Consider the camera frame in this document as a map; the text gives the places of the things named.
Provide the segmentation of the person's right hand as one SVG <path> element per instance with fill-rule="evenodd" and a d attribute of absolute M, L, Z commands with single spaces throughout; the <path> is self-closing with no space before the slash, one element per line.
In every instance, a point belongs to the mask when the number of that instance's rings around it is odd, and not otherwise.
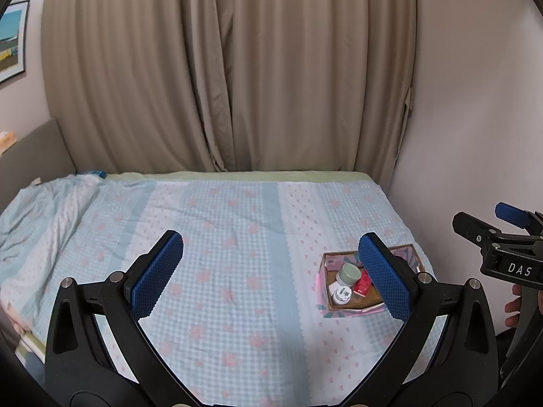
<path fill-rule="evenodd" d="M 522 305 L 522 287 L 514 284 L 512 286 L 514 299 L 504 306 L 504 312 L 507 315 L 504 324 L 507 328 L 515 328 L 519 323 L 520 311 Z"/>

